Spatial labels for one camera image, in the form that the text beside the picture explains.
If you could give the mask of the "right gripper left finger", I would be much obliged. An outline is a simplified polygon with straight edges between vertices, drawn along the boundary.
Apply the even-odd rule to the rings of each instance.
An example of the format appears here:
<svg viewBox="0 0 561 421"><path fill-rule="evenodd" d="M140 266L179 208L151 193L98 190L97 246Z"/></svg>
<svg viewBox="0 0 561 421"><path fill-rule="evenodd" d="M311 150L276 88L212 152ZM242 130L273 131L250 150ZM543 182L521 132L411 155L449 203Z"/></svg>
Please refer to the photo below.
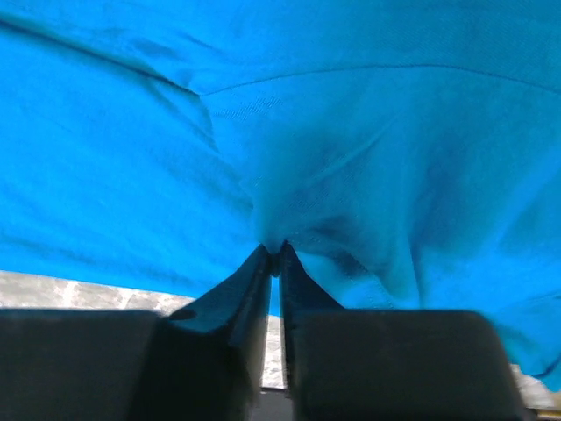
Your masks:
<svg viewBox="0 0 561 421"><path fill-rule="evenodd" d="M169 316L2 310L2 419L248 419L259 398L271 273L259 246Z"/></svg>

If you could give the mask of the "blue t shirt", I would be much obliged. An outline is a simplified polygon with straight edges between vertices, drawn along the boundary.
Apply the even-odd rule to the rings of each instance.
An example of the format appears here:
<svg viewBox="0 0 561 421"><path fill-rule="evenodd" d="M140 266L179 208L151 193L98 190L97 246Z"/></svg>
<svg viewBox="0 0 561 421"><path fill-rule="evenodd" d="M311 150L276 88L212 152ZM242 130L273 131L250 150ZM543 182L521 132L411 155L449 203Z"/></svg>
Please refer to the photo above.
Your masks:
<svg viewBox="0 0 561 421"><path fill-rule="evenodd" d="M198 296L284 242L559 390L559 2L2 2L3 270Z"/></svg>

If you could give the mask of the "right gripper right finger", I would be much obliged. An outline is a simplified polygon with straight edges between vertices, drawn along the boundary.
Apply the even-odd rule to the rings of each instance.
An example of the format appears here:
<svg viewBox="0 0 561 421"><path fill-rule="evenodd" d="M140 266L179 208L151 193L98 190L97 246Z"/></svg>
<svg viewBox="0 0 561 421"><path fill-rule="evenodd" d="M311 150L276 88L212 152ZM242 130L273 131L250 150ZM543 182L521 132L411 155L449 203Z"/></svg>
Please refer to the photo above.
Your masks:
<svg viewBox="0 0 561 421"><path fill-rule="evenodd" d="M465 310L348 310L280 252L297 420L527 420L491 323Z"/></svg>

